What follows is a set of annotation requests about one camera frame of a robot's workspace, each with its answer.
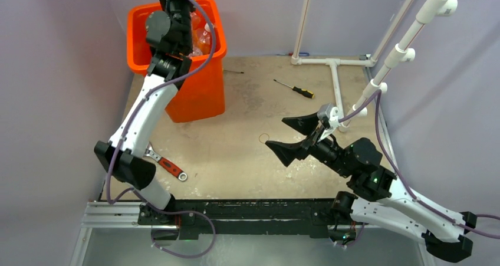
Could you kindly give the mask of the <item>orange drink bottle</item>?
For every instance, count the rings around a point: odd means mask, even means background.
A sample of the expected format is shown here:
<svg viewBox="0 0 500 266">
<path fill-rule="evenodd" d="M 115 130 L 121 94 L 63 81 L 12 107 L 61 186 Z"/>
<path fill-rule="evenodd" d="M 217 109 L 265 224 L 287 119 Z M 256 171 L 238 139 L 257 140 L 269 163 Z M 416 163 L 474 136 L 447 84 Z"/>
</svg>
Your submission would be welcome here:
<svg viewBox="0 0 500 266">
<path fill-rule="evenodd" d="M 212 47 L 212 32 L 209 24 L 200 15 L 191 13 L 193 51 L 190 57 L 208 55 Z"/>
</svg>

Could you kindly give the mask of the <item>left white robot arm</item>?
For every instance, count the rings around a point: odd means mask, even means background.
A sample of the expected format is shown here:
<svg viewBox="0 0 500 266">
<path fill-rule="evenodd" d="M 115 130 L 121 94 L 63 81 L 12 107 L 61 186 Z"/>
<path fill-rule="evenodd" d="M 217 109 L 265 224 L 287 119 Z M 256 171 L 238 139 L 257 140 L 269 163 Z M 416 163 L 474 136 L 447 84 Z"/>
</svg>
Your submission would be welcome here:
<svg viewBox="0 0 500 266">
<path fill-rule="evenodd" d="M 156 220 L 169 224 L 176 216 L 172 195 L 159 182 L 156 165 L 143 157 L 160 116 L 180 91 L 192 64 L 195 0 L 159 1 L 161 10 L 150 13 L 144 25 L 152 57 L 143 86 L 117 131 L 108 141 L 98 141 L 94 153 L 106 170 L 106 184 L 111 178 L 127 184 L 154 206 Z"/>
</svg>

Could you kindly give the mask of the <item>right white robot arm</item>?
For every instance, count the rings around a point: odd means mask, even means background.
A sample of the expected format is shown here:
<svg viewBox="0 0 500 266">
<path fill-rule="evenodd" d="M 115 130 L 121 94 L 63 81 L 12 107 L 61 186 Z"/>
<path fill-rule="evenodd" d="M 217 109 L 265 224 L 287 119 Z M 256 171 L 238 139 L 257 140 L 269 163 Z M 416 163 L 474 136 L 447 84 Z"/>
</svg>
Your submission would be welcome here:
<svg viewBox="0 0 500 266">
<path fill-rule="evenodd" d="M 304 139 L 269 140 L 266 146 L 285 166 L 311 156 L 347 179 L 348 191 L 337 194 L 330 210 L 335 221 L 363 222 L 397 232 L 447 262 L 470 257 L 473 242 L 466 234 L 476 226 L 476 215 L 448 210 L 405 187 L 400 176 L 381 165 L 383 156 L 370 139 L 362 137 L 341 147 L 333 136 L 338 120 L 336 111 L 327 110 L 286 117 L 283 122 Z"/>
</svg>

